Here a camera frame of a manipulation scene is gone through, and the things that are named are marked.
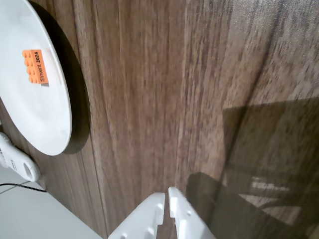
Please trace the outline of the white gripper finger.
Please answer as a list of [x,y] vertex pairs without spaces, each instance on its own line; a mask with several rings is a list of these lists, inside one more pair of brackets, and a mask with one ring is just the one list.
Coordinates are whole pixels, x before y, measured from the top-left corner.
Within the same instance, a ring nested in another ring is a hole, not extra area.
[[110,234],[110,239],[156,239],[163,224],[165,193],[153,193],[142,201]]
[[176,187],[169,187],[170,217],[175,220],[178,239],[216,239],[183,193]]

